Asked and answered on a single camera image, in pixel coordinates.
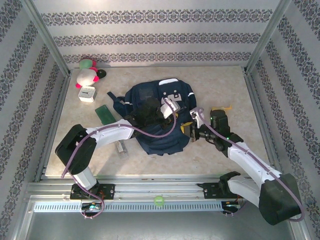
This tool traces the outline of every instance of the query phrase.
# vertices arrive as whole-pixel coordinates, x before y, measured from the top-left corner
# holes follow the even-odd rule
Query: vent grille
[[[80,202],[36,202],[34,212],[37,213],[72,213],[79,212]],[[165,202],[156,206],[153,202],[106,202],[104,212],[206,212],[223,211],[221,201],[205,202]]]

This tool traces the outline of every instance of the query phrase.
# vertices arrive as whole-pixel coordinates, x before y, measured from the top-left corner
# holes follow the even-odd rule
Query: yellow object
[[[183,125],[180,126],[181,132],[184,134],[185,133],[185,127],[189,126],[192,124],[192,121],[186,122]]]
[[[211,108],[211,111],[213,111],[213,110],[220,110],[220,109],[222,109],[222,110],[231,110],[232,109],[232,105],[230,105],[230,106],[213,106],[212,108]]]

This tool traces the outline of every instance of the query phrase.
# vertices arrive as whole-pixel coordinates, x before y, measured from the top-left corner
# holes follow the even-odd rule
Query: reflective stripe
[[[165,79],[159,82],[159,86],[163,85],[163,84],[169,84],[169,83],[173,83],[173,82],[178,82],[179,80],[176,78],[169,78],[169,79]]]

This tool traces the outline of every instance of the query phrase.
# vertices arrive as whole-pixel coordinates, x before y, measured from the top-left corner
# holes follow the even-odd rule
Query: stuffed toy
[[[76,77],[76,85],[77,89],[80,89],[84,86],[91,86],[94,83],[98,82],[99,79],[104,78],[107,75],[105,70],[98,70],[94,66],[90,67],[89,69],[83,68],[79,72],[78,76]]]
[[[91,59],[82,59],[79,62],[79,68],[80,69],[89,69],[91,67],[95,67],[97,63]]]

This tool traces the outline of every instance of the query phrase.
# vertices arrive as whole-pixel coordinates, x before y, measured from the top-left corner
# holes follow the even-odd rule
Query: green sponge
[[[110,110],[106,105],[102,105],[95,110],[95,113],[98,115],[101,123],[103,125],[113,124],[116,122],[115,117],[112,115]]]

